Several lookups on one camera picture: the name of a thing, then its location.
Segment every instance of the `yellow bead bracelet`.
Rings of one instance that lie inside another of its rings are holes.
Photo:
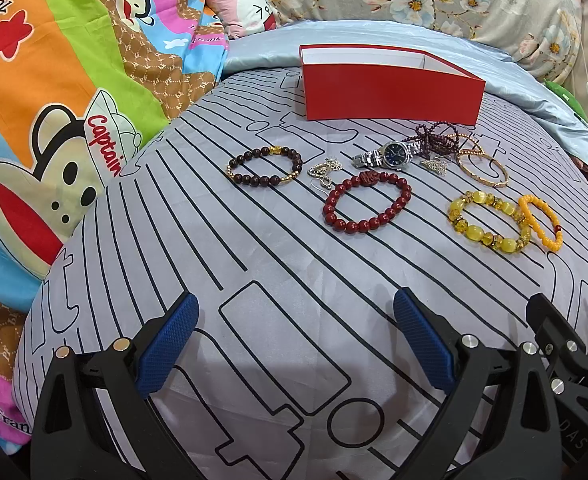
[[[479,205],[485,204],[492,206],[508,216],[511,216],[518,227],[520,227],[520,237],[514,240],[513,238],[504,238],[500,235],[485,232],[478,225],[469,225],[461,213],[462,210],[472,202]],[[514,203],[505,202],[501,198],[495,197],[491,193],[484,191],[467,191],[460,198],[457,198],[449,205],[448,212],[449,221],[452,222],[454,229],[459,233],[464,233],[467,238],[474,242],[480,242],[486,247],[491,247],[495,251],[501,250],[504,253],[514,253],[522,251],[529,243],[532,236],[532,230],[526,222],[525,216],[520,208],[516,207]]]
[[[556,233],[555,241],[551,240],[551,238],[549,238],[544,233],[544,230],[542,230],[542,227],[534,218],[534,215],[532,215],[531,211],[529,211],[530,203],[538,207],[552,221],[552,225],[554,226],[554,232]],[[556,213],[553,212],[549,204],[544,200],[540,200],[537,196],[525,195],[518,199],[518,205],[520,205],[520,208],[523,211],[523,215],[525,216],[527,224],[529,224],[531,228],[536,232],[538,237],[541,239],[542,244],[554,253],[557,252],[562,246],[562,228],[560,227],[560,222],[558,222],[558,217],[556,216]]]

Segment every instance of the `watch face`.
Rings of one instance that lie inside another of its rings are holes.
[[[407,148],[400,142],[390,142],[383,152],[383,158],[392,168],[405,164],[407,162]]]

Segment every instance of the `red bead bracelet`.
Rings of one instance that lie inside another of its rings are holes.
[[[398,197],[391,207],[385,209],[384,213],[374,216],[369,220],[361,220],[360,222],[346,222],[336,216],[335,207],[338,199],[345,194],[346,191],[352,187],[358,186],[373,186],[380,182],[389,182],[401,190],[401,195]],[[387,224],[392,218],[400,213],[407,203],[411,200],[411,186],[407,184],[404,178],[399,178],[395,173],[386,173],[370,170],[362,171],[358,176],[346,178],[342,184],[338,184],[330,191],[330,195],[325,200],[323,207],[323,214],[325,215],[325,223],[333,226],[334,231],[344,231],[348,234],[354,234],[356,231],[366,233],[370,229],[378,229],[381,225]]]

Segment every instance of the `open box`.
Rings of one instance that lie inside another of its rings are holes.
[[[307,119],[408,119],[474,125],[485,81],[423,50],[301,45]]]

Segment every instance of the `light blue bedsheet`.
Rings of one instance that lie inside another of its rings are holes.
[[[505,52],[440,32],[395,22],[297,22],[230,41],[223,76],[252,68],[299,66],[299,46],[361,43],[427,50],[486,81],[485,91],[520,107],[569,154],[588,165],[588,125]],[[446,93],[439,98],[446,99]]]

